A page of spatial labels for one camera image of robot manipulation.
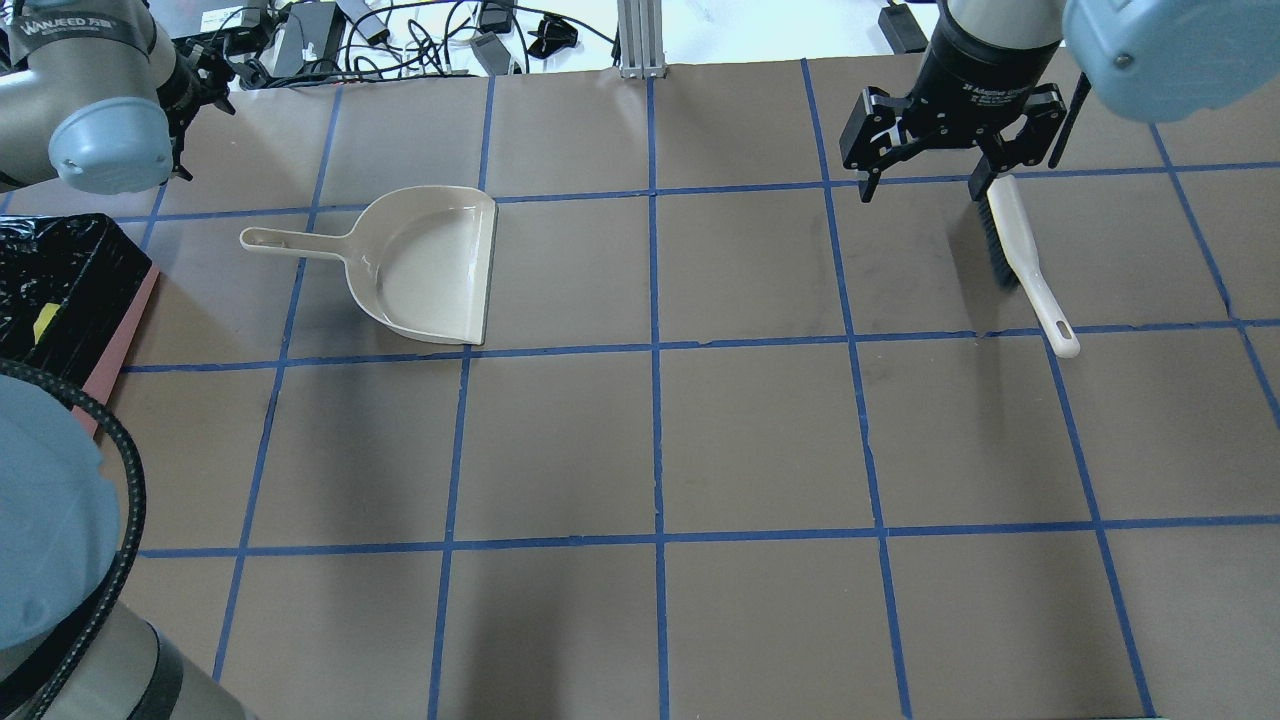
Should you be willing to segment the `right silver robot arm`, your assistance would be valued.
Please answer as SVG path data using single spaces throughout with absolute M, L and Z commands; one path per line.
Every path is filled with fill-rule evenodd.
M 978 149 L 982 199 L 1016 167 L 1056 165 L 1094 94 L 1139 123 L 1225 108 L 1277 74 L 1275 1 L 942 1 L 911 88 L 864 88 L 840 136 L 869 202 L 925 151 Z

